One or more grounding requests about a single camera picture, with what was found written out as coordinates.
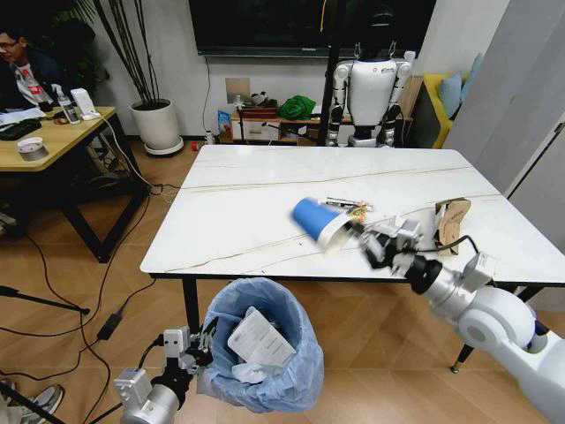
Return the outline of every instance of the person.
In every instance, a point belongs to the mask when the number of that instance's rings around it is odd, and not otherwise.
[[[0,57],[0,110],[51,104],[57,99],[52,84],[67,91],[61,66],[53,58],[29,47],[19,29],[0,26]]]

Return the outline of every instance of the dark jacket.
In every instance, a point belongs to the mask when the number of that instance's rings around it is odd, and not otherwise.
[[[35,79],[54,101],[57,101],[57,95],[53,92],[51,84],[59,84],[68,93],[63,69],[53,58],[38,50],[27,48],[27,60]],[[19,92],[18,83],[10,65],[0,59],[0,110],[33,107],[34,105]]]

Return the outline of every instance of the potted plant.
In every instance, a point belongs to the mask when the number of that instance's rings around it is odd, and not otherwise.
[[[133,120],[139,129],[139,136],[150,155],[171,155],[183,147],[179,135],[177,116],[170,100],[163,99],[159,93],[159,84],[147,45],[147,31],[143,1],[133,0],[135,21],[139,26],[144,63],[141,63],[136,42],[130,30],[130,21],[124,8],[123,0],[108,0],[109,10],[116,32],[109,23],[102,8],[101,0],[94,0],[94,7],[100,16],[102,25],[110,42],[116,49],[133,85],[139,93],[140,101],[130,107]]]

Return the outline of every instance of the plastic bag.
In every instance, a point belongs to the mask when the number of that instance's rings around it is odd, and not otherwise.
[[[237,364],[231,368],[231,373],[240,382],[255,384],[262,382],[269,376],[280,375],[283,373],[283,370],[283,367],[276,367],[274,365]]]
[[[237,355],[228,338],[248,307],[254,306],[270,321],[281,326],[281,334],[297,353],[282,374],[263,382],[238,381],[231,373]],[[220,319],[212,341],[214,362],[198,376],[198,393],[218,398],[254,413],[295,413],[314,406],[324,382],[324,358],[306,311],[286,288],[266,278],[240,278],[228,284],[212,300],[204,327]]]

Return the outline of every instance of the green cloth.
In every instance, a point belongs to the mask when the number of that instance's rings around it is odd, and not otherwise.
[[[279,108],[279,116],[286,119],[308,119],[316,102],[303,95],[295,95]]]

